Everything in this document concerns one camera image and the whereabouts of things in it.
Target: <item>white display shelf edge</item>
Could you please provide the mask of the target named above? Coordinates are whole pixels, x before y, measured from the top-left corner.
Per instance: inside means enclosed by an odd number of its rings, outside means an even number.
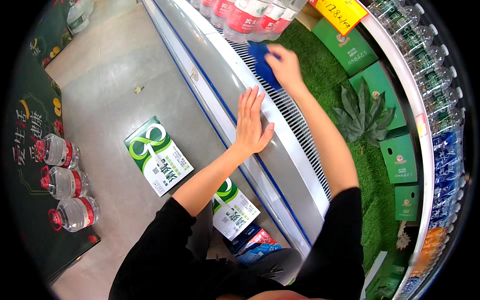
[[[425,111],[420,90],[418,89],[417,83],[410,72],[410,68],[408,67],[407,62],[403,58],[403,55],[397,48],[391,36],[371,14],[365,16],[361,20],[361,23],[370,32],[372,37],[376,40],[380,48],[382,48],[388,60],[392,64],[392,67],[395,70],[403,89],[405,90],[405,94],[407,95],[408,102],[410,103],[410,107],[415,117],[415,123],[419,129],[420,150],[423,161],[423,207],[419,235],[417,238],[417,243],[415,244],[414,252],[420,252],[425,241],[425,236],[427,235],[430,215],[432,213],[433,185],[435,175],[432,134],[428,119],[426,117],[427,112]],[[412,268],[408,267],[407,273],[402,279],[400,286],[393,297],[394,300],[405,286],[412,271]]]

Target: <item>black shirt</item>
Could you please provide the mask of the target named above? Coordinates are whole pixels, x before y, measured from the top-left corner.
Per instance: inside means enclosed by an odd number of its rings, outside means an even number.
[[[226,260],[196,262],[185,245],[195,218],[170,198],[125,257],[109,299],[215,299],[223,294],[246,298],[288,289],[309,298],[359,299],[362,268],[360,189],[339,193],[295,282],[284,287]]]

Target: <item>left hand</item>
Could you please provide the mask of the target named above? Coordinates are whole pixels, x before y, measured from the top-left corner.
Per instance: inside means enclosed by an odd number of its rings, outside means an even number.
[[[265,92],[258,96],[258,86],[247,88],[239,97],[237,138],[232,147],[237,148],[246,156],[262,151],[272,139],[275,124],[269,123],[262,134],[260,122],[260,106],[265,98]]]

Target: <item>black sleeve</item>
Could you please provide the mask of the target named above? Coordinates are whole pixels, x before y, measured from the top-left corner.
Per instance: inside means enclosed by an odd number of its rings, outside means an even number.
[[[361,196],[359,188],[339,193],[292,289],[309,298],[360,298],[362,268]]]
[[[145,299],[159,283],[177,284],[176,273],[192,261],[185,246],[195,221],[175,199],[168,199],[123,260],[109,299]]]

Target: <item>person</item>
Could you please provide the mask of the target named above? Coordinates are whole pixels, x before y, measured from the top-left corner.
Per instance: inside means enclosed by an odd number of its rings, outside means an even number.
[[[206,259],[211,198],[243,161],[265,148],[274,133],[273,123],[262,132],[260,106],[265,94],[258,95],[255,86],[240,95],[233,145],[180,186],[157,212],[120,266],[109,299],[360,298],[364,282],[362,216],[351,153],[308,91],[295,53],[280,45],[269,45],[268,49],[265,60],[308,123],[332,195],[322,231],[296,280],[284,286],[300,267],[299,253],[294,249],[265,255],[258,262],[263,264],[260,268],[257,264],[247,268],[226,259]],[[199,230],[196,221],[200,223],[205,215],[210,223],[203,222],[207,230]]]

